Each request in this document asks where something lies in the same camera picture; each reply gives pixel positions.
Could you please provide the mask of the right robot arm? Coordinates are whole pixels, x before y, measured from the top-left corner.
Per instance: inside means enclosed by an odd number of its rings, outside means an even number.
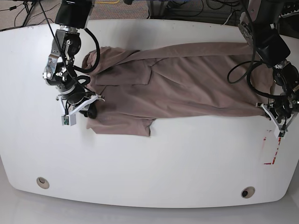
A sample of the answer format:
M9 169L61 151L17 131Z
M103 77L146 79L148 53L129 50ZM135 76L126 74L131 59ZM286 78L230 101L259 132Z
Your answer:
M97 110L95 102L103 97L87 88L91 79L89 73L95 71L100 61L100 45L95 35L87 28L94 8L93 0L63 0L57 13L55 24L60 26L52 32L53 41L43 79L47 85L55 86L59 91L56 100L62 109L62 124L76 124L76 115L95 119ZM74 65L75 55L81 49L78 30L84 30L96 46L95 64L88 69Z

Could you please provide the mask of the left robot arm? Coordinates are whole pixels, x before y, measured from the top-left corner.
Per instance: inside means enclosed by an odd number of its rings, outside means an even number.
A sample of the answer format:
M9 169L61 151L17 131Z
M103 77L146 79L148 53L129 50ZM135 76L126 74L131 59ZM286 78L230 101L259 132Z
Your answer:
M252 48L252 59L242 76L257 95L268 98L267 104L258 103L275 124L276 138L282 138L299 113L299 72L288 60L291 51L277 30L284 0L241 0L242 13L238 28ZM265 64L273 70L275 84L282 87L280 95L257 90L251 83L251 73Z

